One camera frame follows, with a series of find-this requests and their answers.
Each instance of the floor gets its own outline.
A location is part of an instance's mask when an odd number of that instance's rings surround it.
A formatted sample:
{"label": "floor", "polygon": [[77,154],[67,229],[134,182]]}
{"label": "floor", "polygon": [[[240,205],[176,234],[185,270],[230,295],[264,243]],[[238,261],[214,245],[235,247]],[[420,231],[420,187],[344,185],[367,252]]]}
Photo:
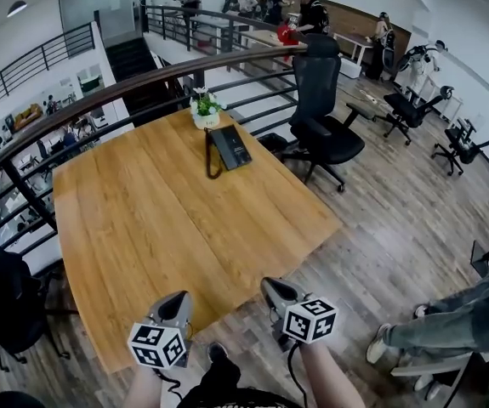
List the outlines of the floor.
{"label": "floor", "polygon": [[[379,98],[387,90],[371,82],[344,86],[353,96],[360,96],[362,89]],[[339,91],[335,110],[339,119],[349,113],[344,106],[347,100],[355,101]],[[429,157],[436,142],[446,142],[445,126],[438,116],[430,115],[412,131],[414,142],[406,147],[400,133],[382,137],[384,123],[358,119],[352,128],[364,138],[366,148],[339,168],[348,179],[346,192],[340,195],[322,171],[315,172],[309,184],[344,227],[288,278],[338,305],[337,333],[328,343],[369,407],[428,406],[424,393],[412,393],[412,382],[389,375],[395,358],[371,366],[365,361],[365,350],[380,324],[408,320],[415,304],[476,282],[478,275],[469,265],[473,239],[489,247],[489,165],[479,157],[462,177],[447,177],[442,159]],[[288,166],[298,176],[304,176],[307,168],[297,163]],[[51,292],[52,305],[71,305],[64,280],[56,281]],[[11,372],[0,372],[0,391],[26,391],[48,407],[121,406],[133,371],[107,376],[79,317],[50,319],[71,359],[59,360],[41,341],[26,353],[28,365],[7,359]],[[184,391],[196,385],[208,363],[203,346],[218,339],[242,368],[242,386],[300,401],[269,325],[266,305],[257,296],[196,334],[189,367],[171,375],[185,379]],[[299,358],[294,364],[303,382]],[[163,406],[176,403],[173,395],[163,395]]]}

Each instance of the sneaker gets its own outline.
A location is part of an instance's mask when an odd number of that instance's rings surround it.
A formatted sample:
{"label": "sneaker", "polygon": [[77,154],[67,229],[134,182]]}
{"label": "sneaker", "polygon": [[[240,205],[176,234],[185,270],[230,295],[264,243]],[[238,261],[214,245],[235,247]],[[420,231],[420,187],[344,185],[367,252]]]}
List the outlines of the sneaker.
{"label": "sneaker", "polygon": [[441,391],[442,384],[440,382],[433,382],[433,385],[431,385],[431,388],[429,389],[428,393],[425,395],[425,400],[430,401],[433,400],[434,398],[437,397],[437,394]]}
{"label": "sneaker", "polygon": [[208,359],[211,363],[227,358],[227,349],[221,343],[214,342],[208,345]]}
{"label": "sneaker", "polygon": [[385,354],[386,350],[388,349],[388,345],[384,343],[382,336],[390,328],[391,325],[389,323],[384,323],[378,328],[376,337],[374,340],[372,340],[371,344],[369,344],[369,347],[367,348],[367,361],[369,363],[375,364],[378,360],[380,360],[382,355]]}
{"label": "sneaker", "polygon": [[422,375],[414,384],[414,391],[421,391],[433,382],[433,375]]}
{"label": "sneaker", "polygon": [[420,317],[424,317],[428,313],[428,306],[425,304],[419,305],[414,310],[414,319],[419,319]]}

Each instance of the white sneaker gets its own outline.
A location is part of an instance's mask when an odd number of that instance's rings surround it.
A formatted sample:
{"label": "white sneaker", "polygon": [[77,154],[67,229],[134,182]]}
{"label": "white sneaker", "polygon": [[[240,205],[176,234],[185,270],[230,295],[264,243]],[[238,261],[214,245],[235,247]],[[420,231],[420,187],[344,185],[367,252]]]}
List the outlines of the white sneaker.
{"label": "white sneaker", "polygon": [[416,319],[419,319],[420,317],[424,317],[425,314],[428,311],[428,306],[427,305],[419,305],[415,310],[414,310],[414,317]]}
{"label": "white sneaker", "polygon": [[441,391],[442,384],[440,382],[433,382],[433,385],[429,389],[428,393],[425,395],[425,400],[430,401],[437,397],[437,394]]}
{"label": "white sneaker", "polygon": [[382,336],[389,328],[391,328],[389,323],[384,323],[378,328],[376,337],[374,340],[372,340],[371,344],[369,344],[369,347],[367,348],[367,361],[369,363],[375,364],[378,360],[380,360],[380,358],[382,358],[382,355],[384,355],[388,349],[388,345],[384,343]]}
{"label": "white sneaker", "polygon": [[420,391],[426,388],[433,382],[433,375],[422,375],[418,378],[418,380],[414,383],[414,391]]}

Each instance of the red object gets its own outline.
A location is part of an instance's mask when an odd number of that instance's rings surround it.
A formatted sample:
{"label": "red object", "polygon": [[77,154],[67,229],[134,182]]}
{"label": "red object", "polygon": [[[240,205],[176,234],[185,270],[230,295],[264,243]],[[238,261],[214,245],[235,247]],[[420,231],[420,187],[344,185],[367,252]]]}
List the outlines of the red object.
{"label": "red object", "polygon": [[[289,25],[281,25],[278,27],[278,40],[284,45],[299,45],[299,41],[291,38],[291,34],[295,32]],[[287,62],[289,56],[286,56],[284,60]]]}

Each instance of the staircase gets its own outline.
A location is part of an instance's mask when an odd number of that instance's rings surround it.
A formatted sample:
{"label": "staircase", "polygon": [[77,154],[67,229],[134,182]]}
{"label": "staircase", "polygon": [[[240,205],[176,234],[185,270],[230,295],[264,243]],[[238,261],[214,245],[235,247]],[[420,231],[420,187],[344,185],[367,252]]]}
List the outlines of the staircase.
{"label": "staircase", "polygon": [[[121,82],[130,77],[138,76],[138,74],[157,69],[151,57],[150,50],[142,37],[109,47],[106,49],[106,55],[108,56],[108,61],[110,62],[116,82]],[[129,115],[136,115],[141,111],[146,111],[170,99],[172,97],[163,82],[152,83],[135,89],[131,94],[123,97]],[[178,107],[176,105],[165,106],[146,113],[134,121],[134,126],[138,127],[147,122],[154,121],[175,112],[177,109]]]}

